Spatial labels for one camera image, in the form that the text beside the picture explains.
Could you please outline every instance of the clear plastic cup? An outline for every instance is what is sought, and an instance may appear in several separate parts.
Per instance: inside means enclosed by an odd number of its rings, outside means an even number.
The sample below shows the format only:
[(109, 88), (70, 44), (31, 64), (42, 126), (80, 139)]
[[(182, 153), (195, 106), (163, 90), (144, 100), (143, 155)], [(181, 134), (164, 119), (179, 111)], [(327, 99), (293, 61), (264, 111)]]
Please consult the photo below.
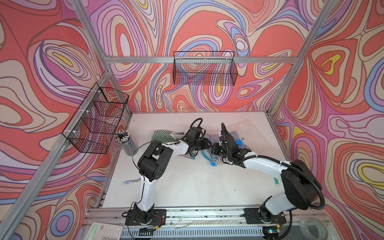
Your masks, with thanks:
[(126, 143), (121, 144), (121, 148), (128, 156), (133, 156), (133, 153), (137, 150), (137, 145), (130, 137)]

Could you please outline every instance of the swirl pattern backdrop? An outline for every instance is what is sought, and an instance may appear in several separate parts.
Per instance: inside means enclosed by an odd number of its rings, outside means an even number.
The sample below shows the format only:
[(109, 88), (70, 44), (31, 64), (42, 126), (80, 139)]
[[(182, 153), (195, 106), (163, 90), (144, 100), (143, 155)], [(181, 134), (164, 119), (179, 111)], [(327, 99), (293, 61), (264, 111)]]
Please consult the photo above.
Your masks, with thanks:
[[(109, 56), (233, 50), (296, 56), (322, 0), (94, 0), (86, 10)], [(238, 64), (235, 86), (174, 86), (173, 64), (111, 65), (132, 112), (264, 111), (288, 64)]]
[[(0, 1), (0, 220), (104, 72), (70, 2)], [(115, 150), (69, 147), (12, 239), (73, 239)]]
[(273, 119), (341, 239), (384, 239), (384, 2), (339, 1)]

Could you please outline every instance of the wire mesh basket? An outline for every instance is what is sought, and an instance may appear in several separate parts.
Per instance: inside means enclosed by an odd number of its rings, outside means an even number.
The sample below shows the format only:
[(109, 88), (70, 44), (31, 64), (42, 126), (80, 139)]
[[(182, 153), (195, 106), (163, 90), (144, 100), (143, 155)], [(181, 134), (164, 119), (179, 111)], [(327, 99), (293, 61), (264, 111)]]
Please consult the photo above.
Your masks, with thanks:
[(79, 152), (106, 154), (128, 98), (114, 88), (99, 87), (67, 139)]
[(235, 85), (237, 67), (233, 51), (175, 51), (175, 85)]

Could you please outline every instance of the clear tape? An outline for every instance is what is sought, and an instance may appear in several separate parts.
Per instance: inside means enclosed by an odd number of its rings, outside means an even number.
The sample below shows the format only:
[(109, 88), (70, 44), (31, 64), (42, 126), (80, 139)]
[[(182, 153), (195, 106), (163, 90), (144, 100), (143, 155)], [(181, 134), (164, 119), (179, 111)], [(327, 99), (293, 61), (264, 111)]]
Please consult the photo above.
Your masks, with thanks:
[[(308, 229), (308, 223), (313, 224), (316, 228), (317, 231), (319, 232), (319, 237), (315, 237), (311, 234), (311, 232)], [(317, 218), (314, 217), (308, 217), (300, 220), (299, 223), (300, 230), (304, 237), (306, 237), (308, 240), (327, 240), (328, 239), (328, 230), (325, 227), (325, 225), (318, 220)]]

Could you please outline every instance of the black mounting bracket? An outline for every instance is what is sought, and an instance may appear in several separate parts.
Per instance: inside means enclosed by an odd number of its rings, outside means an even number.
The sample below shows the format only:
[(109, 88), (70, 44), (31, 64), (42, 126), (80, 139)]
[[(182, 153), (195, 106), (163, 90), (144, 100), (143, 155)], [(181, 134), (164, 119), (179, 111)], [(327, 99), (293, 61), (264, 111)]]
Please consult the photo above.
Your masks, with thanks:
[(125, 219), (126, 226), (145, 226), (153, 225), (159, 226), (164, 225), (166, 223), (167, 210), (166, 209), (153, 209), (154, 206), (151, 207), (147, 212), (143, 212), (140, 208), (135, 206), (133, 209), (130, 209), (127, 213), (127, 217)]
[[(245, 217), (247, 224), (265, 224), (265, 222), (263, 222), (260, 218), (259, 208), (244, 209), (243, 216)], [(281, 212), (276, 215), (275, 219), (273, 219), (270, 223), (283, 225), (286, 222), (287, 220), (285, 219), (285, 215)]]

